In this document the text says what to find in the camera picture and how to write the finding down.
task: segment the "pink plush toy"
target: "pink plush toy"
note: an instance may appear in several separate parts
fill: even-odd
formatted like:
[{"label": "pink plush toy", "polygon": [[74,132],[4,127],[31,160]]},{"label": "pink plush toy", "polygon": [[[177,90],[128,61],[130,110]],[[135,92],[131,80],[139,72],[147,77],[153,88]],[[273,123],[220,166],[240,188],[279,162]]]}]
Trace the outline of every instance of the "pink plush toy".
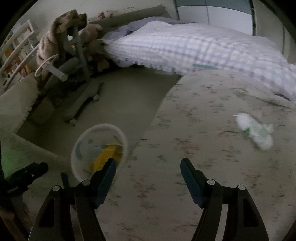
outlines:
[{"label": "pink plush toy", "polygon": [[98,63],[99,72],[109,68],[109,62],[104,55],[102,40],[97,39],[98,32],[102,30],[102,26],[98,24],[88,24],[80,34],[81,43],[87,47],[84,52],[84,57],[86,59],[92,57],[92,59]]}]

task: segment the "floor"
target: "floor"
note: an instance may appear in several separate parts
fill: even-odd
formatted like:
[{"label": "floor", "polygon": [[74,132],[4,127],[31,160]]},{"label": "floor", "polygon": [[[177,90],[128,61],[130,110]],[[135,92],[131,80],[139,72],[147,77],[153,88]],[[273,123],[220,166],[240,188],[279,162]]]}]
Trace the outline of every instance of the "floor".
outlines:
[{"label": "floor", "polygon": [[141,66],[118,69],[100,77],[104,81],[100,100],[91,101],[77,119],[76,126],[62,119],[64,109],[75,99],[65,100],[40,127],[26,121],[18,134],[30,142],[70,159],[72,148],[88,128],[110,123],[119,127],[133,147],[149,127],[165,96],[180,76],[165,75]]}]

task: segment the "plaid blanket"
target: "plaid blanket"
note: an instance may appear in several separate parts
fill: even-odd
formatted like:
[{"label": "plaid blanket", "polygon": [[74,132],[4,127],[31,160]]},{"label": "plaid blanket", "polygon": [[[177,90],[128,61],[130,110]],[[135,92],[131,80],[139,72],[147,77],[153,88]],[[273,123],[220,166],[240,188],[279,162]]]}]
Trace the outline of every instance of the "plaid blanket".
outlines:
[{"label": "plaid blanket", "polygon": [[181,75],[231,69],[296,102],[296,67],[264,37],[199,23],[153,21],[105,49],[121,67],[138,64]]}]

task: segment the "gray panel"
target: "gray panel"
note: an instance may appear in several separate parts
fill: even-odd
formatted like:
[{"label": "gray panel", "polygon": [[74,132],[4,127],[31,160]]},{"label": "gray panel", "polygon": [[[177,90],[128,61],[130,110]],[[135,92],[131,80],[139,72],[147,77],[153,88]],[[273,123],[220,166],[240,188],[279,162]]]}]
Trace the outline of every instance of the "gray panel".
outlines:
[{"label": "gray panel", "polygon": [[205,6],[205,0],[176,0],[177,7],[181,6]]},{"label": "gray panel", "polygon": [[211,7],[224,7],[251,14],[250,2],[248,0],[206,0]]}]

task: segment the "white cabinet door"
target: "white cabinet door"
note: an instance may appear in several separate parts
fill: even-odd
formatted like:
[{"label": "white cabinet door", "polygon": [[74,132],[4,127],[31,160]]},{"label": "white cabinet door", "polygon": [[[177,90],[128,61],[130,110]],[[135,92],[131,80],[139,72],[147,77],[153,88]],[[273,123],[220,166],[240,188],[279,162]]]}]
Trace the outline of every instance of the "white cabinet door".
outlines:
[{"label": "white cabinet door", "polygon": [[206,6],[181,6],[178,12],[181,20],[209,24]]},{"label": "white cabinet door", "polygon": [[233,9],[208,6],[210,25],[253,34],[252,15]]}]

